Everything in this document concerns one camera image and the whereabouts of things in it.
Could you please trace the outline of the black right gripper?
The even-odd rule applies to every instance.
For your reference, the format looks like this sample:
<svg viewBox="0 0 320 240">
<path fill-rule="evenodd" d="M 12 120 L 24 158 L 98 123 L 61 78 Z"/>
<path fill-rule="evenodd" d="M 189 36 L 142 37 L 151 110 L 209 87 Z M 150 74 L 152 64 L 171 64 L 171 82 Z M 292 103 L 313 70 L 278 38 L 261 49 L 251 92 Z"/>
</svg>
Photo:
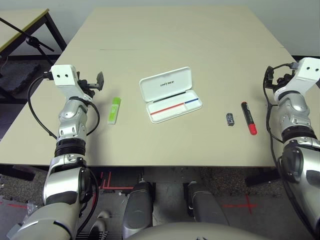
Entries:
<svg viewBox="0 0 320 240">
<path fill-rule="evenodd" d="M 277 84 L 273 85 L 273 79 L 274 79 L 274 68 L 271 66 L 268 66 L 265 71 L 265 87 L 266 88 L 273 88 L 273 91 L 276 92 L 280 88 L 285 87 L 293 78 L 293 74 L 286 73 L 283 77 L 279 77 L 277 79 Z"/>
</svg>

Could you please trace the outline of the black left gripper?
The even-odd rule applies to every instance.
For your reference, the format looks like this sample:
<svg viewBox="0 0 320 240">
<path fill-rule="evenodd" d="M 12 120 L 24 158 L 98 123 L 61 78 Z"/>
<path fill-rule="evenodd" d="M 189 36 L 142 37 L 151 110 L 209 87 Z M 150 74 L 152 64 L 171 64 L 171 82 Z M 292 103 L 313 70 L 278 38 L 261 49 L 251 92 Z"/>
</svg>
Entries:
<svg viewBox="0 0 320 240">
<path fill-rule="evenodd" d="M 97 74 L 96 77 L 96 83 L 88 83 L 88 81 L 86 79 L 79 79 L 77 81 L 79 87 L 81 88 L 81 90 L 88 95 L 89 97 L 93 98 L 95 95 L 95 91 L 94 90 L 99 90 L 101 91 L 103 89 L 104 86 L 104 75 L 103 72 L 100 71 Z"/>
</svg>

